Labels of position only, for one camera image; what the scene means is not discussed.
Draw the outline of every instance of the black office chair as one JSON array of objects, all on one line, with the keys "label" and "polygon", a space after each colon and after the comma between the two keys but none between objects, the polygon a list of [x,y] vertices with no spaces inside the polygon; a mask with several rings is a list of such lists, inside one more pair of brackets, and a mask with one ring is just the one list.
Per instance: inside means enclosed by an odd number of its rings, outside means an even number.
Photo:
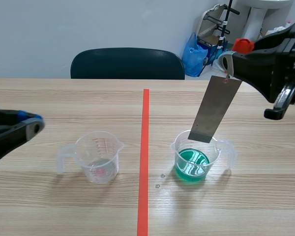
[{"label": "black office chair", "polygon": [[78,54],[71,64],[72,79],[184,80],[185,71],[173,53],[145,48],[103,48]]}]

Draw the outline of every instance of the green liquid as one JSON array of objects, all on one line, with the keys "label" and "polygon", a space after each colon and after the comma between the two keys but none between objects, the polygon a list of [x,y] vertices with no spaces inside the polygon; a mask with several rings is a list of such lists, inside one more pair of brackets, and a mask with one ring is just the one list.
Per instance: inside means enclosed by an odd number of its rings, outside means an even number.
[{"label": "green liquid", "polygon": [[193,164],[207,165],[209,160],[207,156],[196,149],[188,148],[179,152],[180,156],[186,160],[178,160],[175,164],[177,174],[187,181],[199,181],[205,179],[209,167],[194,166]]}]

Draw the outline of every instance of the measuring cup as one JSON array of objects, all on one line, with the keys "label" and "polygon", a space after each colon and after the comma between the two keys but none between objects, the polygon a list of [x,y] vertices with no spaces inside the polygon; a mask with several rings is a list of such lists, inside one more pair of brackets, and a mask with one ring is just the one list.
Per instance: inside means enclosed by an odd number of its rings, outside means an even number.
[{"label": "measuring cup", "polygon": [[190,130],[180,133],[171,144],[175,151],[175,169],[180,177],[187,181],[199,181],[206,178],[213,164],[223,155],[227,157],[228,167],[234,167],[237,153],[228,141],[212,138],[209,144],[189,140]]},{"label": "measuring cup", "polygon": [[124,144],[106,131],[94,131],[76,143],[61,146],[57,156],[57,173],[64,172],[64,159],[73,157],[91,182],[107,183],[118,173],[118,153]]}]

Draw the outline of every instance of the metal strip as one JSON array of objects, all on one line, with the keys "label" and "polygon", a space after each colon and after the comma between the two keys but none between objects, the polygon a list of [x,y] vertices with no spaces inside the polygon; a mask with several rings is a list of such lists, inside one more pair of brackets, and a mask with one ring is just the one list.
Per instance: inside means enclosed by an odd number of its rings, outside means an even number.
[{"label": "metal strip", "polygon": [[209,143],[235,97],[241,81],[212,76],[188,139]]}]

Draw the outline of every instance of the red tape line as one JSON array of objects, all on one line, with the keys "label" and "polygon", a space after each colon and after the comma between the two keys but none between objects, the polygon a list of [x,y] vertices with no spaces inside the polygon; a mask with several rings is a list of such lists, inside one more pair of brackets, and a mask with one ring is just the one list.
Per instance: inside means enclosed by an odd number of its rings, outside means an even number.
[{"label": "red tape line", "polygon": [[143,90],[137,236],[148,236],[149,89]]}]

